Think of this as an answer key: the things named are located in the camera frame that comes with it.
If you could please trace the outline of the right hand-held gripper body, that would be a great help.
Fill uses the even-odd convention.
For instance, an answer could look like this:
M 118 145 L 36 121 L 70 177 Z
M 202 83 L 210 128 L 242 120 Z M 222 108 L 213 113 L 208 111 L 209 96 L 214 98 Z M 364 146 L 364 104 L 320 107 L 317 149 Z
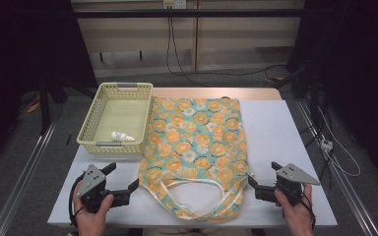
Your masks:
M 292 206 L 296 206 L 301 200 L 302 188 L 306 184 L 320 185 L 320 181 L 306 173 L 301 168 L 290 163 L 276 171 L 276 188 L 281 190 Z

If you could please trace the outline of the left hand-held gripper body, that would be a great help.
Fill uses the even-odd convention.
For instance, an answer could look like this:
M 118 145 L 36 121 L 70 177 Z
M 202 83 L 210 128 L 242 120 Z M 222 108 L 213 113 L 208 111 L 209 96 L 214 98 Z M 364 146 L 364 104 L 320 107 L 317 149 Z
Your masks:
M 90 212 L 98 212 L 103 199 L 110 194 L 110 191 L 105 189 L 106 176 L 93 164 L 90 164 L 84 173 L 77 197 Z

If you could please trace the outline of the small white bottle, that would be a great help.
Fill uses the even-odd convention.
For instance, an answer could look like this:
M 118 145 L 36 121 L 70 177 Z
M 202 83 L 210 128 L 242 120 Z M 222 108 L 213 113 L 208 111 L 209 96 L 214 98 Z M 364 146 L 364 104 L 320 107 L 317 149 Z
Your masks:
M 112 132 L 110 137 L 116 142 L 134 142 L 135 138 L 122 132 Z

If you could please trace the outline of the pale yellow plastic basket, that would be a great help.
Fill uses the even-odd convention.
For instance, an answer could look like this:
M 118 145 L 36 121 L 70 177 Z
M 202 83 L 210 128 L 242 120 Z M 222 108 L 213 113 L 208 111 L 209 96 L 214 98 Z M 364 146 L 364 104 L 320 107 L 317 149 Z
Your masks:
M 102 83 L 77 137 L 93 154 L 140 154 L 152 110 L 151 83 Z M 134 142 L 116 142 L 112 132 L 126 133 Z

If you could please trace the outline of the orange print fabric tote bag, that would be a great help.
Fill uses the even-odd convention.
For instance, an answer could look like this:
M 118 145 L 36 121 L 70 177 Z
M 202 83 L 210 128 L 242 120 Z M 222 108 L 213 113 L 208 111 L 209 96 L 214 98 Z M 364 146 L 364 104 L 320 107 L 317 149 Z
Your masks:
M 138 177 L 180 219 L 224 222 L 237 217 L 249 177 L 239 100 L 156 97 Z M 221 190 L 220 200 L 207 213 L 181 205 L 170 192 L 196 182 Z

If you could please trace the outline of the person's right hand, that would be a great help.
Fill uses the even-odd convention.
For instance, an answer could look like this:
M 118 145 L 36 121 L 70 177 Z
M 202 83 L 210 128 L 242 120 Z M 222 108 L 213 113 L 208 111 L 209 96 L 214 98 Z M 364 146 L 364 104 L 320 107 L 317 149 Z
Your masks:
M 292 206 L 286 195 L 279 189 L 275 190 L 277 206 L 283 208 L 283 215 L 288 231 L 291 236 L 314 236 L 313 216 L 309 212 L 312 208 L 312 187 L 310 184 L 303 185 L 302 200 L 304 205 Z

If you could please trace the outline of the person's left hand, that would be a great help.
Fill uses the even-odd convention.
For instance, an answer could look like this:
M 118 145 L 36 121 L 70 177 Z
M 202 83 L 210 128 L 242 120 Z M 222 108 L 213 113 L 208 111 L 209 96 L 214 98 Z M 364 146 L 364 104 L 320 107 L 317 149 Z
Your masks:
M 106 215 L 113 202 L 113 196 L 106 196 L 96 213 L 88 212 L 80 198 L 74 197 L 75 219 L 78 225 L 79 236 L 103 236 L 106 225 Z

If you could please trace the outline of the white table mat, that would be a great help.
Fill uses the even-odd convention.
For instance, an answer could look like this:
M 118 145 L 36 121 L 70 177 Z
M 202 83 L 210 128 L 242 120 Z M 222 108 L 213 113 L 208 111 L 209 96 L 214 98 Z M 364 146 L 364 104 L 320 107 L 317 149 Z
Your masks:
M 276 181 L 271 162 L 280 165 L 295 164 L 306 173 L 317 178 L 316 171 L 298 134 L 290 111 L 283 100 L 241 100 L 241 116 L 246 132 L 248 163 L 255 180 L 266 186 Z M 65 179 L 60 195 L 47 222 L 60 227 L 70 226 L 69 194 L 78 176 L 92 163 L 98 168 L 106 166 L 111 159 L 89 154 L 80 146 Z M 106 188 L 126 189 L 137 179 L 139 163 L 119 162 L 116 170 L 107 175 Z M 174 197 L 188 204 L 197 212 L 207 212 L 220 198 L 218 187 L 207 184 L 184 184 L 171 190 Z M 313 212 L 316 228 L 336 226 L 338 223 L 321 186 L 312 187 Z M 128 206 L 112 208 L 106 217 L 108 226 L 118 227 L 253 227 L 277 228 L 285 226 L 282 210 L 275 204 L 255 199 L 254 189 L 247 186 L 244 191 L 240 213 L 224 223 L 183 220 L 162 207 L 143 187 L 132 195 Z

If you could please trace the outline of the black metal stand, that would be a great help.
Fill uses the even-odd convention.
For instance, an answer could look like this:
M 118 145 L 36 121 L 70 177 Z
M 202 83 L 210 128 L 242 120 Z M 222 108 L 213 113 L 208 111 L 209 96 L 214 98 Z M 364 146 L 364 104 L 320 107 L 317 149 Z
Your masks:
M 47 131 L 50 125 L 50 111 L 49 111 L 48 92 L 47 92 L 45 77 L 42 77 L 40 79 L 38 91 L 39 91 L 39 103 L 40 103 L 40 111 L 41 111 L 40 133 L 43 135 Z

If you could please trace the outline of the aluminium floor rail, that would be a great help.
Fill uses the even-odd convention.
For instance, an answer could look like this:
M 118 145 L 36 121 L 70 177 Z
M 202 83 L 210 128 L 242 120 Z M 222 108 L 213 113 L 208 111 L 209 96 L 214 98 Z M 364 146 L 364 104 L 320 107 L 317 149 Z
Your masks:
M 17 180 L 14 188 L 12 189 L 7 201 L 0 210 L 0 236 L 6 236 L 9 226 L 11 225 L 13 218 L 20 207 L 22 199 L 27 191 L 27 188 L 32 180 L 32 176 L 40 163 L 45 150 L 51 140 L 56 121 L 52 121 L 50 125 L 39 136 L 38 141 L 28 159 L 26 166 L 23 169 L 19 179 Z
M 331 170 L 332 176 L 336 179 L 343 195 L 346 198 L 351 211 L 353 212 L 358 224 L 360 225 L 363 234 L 365 236 L 378 236 L 378 228 L 370 215 L 367 207 L 363 203 L 361 197 L 358 195 L 355 188 L 349 181 L 349 177 L 354 177 L 354 174 L 346 172 L 339 164 L 337 158 L 333 153 L 329 153 L 326 149 L 323 149 L 324 135 L 318 133 L 318 129 L 314 127 L 314 123 L 311 120 L 310 108 L 305 101 L 296 102 L 302 117 L 307 125 L 310 126 L 311 133 L 316 140 L 316 144 L 319 150 L 322 151 L 322 155 L 326 163 Z

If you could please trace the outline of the white wall outlet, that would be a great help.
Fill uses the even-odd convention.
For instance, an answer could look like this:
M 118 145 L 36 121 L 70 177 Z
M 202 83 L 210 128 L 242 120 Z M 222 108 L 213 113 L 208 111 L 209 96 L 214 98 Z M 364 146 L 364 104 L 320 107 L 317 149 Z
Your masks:
M 164 9 L 186 9 L 186 0 L 163 0 Z

